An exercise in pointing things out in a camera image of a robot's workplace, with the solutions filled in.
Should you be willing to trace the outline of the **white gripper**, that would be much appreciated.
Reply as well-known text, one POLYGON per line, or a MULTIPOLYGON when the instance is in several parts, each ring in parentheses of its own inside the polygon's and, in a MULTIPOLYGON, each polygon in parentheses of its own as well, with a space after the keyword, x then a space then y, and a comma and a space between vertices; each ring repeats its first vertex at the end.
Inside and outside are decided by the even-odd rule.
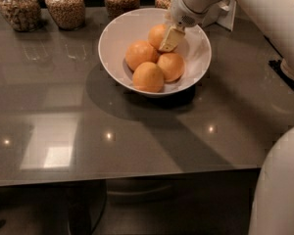
POLYGON ((167 27, 159 50, 161 52, 173 51, 184 38, 184 27, 192 27, 196 24, 200 24, 210 7, 219 1, 220 0, 172 0, 170 6, 172 25, 167 27))

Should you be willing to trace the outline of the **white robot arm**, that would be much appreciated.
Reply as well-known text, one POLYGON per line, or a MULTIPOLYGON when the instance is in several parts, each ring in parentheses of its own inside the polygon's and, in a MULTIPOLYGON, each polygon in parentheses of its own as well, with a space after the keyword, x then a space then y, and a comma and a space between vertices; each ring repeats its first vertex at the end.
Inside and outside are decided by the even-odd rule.
MULTIPOLYGON (((223 0, 172 0, 169 19, 180 27, 219 17, 223 0)), ((283 117, 294 111, 294 0, 234 0, 282 58, 266 69, 264 87, 272 108, 283 117)), ((274 142, 261 166, 251 209, 248 235, 294 235, 294 126, 274 142)))

